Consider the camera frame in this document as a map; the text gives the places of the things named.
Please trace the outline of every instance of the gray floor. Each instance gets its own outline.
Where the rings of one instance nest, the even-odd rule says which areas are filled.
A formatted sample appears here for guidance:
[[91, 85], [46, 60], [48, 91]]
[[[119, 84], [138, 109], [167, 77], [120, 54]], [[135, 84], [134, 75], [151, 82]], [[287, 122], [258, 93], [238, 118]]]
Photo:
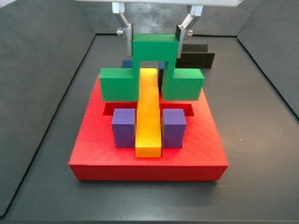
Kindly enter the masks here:
[[299, 126], [235, 38], [194, 38], [217, 53], [205, 90], [229, 155], [218, 182], [80, 182], [68, 167], [100, 67], [124, 40], [96, 37], [3, 221], [299, 221]]

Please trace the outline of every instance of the block structure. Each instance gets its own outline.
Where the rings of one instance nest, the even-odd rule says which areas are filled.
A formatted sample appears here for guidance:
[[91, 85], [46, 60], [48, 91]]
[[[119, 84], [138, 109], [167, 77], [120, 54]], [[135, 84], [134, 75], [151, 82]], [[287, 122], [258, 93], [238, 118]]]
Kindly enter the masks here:
[[221, 178], [229, 160], [203, 92], [198, 101], [164, 101], [160, 97], [164, 109], [185, 107], [189, 127], [182, 149], [164, 149], [163, 157], [158, 158], [139, 158], [132, 150], [115, 147], [112, 115], [102, 113], [106, 105], [98, 80], [70, 158], [78, 179], [201, 181]]
[[136, 110], [134, 108], [116, 108], [112, 118], [112, 130], [118, 148], [135, 148], [136, 146]]
[[183, 136], [186, 131], [186, 118], [182, 108], [167, 108], [163, 110], [163, 148], [183, 147]]
[[135, 156], [162, 156], [162, 123], [158, 75], [154, 68], [140, 73], [139, 102], [136, 105]]

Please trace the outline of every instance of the gray wall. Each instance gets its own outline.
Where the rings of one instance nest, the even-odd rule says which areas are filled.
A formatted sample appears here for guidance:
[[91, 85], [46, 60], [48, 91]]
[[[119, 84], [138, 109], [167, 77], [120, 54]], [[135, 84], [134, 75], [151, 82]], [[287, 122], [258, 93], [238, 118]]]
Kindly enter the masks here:
[[299, 117], [299, 1], [265, 0], [238, 39]]
[[[195, 34], [238, 36], [261, 0], [245, 0], [239, 7], [205, 7], [201, 20], [194, 26]], [[119, 23], [112, 14], [111, 3], [79, 2], [96, 33], [116, 33]], [[128, 3], [126, 16], [135, 32], [172, 33], [187, 16], [182, 5]]]
[[0, 216], [94, 37], [74, 0], [20, 0], [0, 9]]

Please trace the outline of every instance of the green block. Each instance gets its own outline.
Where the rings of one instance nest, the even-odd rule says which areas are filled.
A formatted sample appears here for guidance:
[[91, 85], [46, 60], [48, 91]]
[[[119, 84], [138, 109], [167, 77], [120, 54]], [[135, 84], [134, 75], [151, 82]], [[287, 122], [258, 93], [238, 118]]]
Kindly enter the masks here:
[[132, 68], [102, 68], [99, 78], [104, 102], [138, 102], [139, 77]]
[[134, 60], [176, 60], [179, 41], [174, 34], [138, 33], [134, 38]]
[[167, 101], [198, 101], [205, 82], [201, 69], [174, 69], [172, 78], [166, 77], [163, 98]]

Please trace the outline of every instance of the dark blue block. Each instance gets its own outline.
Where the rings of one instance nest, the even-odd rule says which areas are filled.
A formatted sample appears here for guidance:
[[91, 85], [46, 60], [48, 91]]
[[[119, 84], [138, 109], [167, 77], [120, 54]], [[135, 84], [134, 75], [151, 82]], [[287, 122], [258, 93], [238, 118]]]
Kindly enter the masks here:
[[159, 61], [159, 73], [158, 73], [159, 93], [162, 93], [163, 80], [164, 80], [164, 61]]
[[187, 122], [180, 108], [163, 110], [163, 148], [182, 148]]
[[131, 59], [124, 59], [122, 68], [132, 68], [132, 67], [134, 67], [134, 61]]
[[136, 110], [134, 108], [116, 108], [112, 118], [112, 129], [118, 148], [135, 148], [136, 146]]

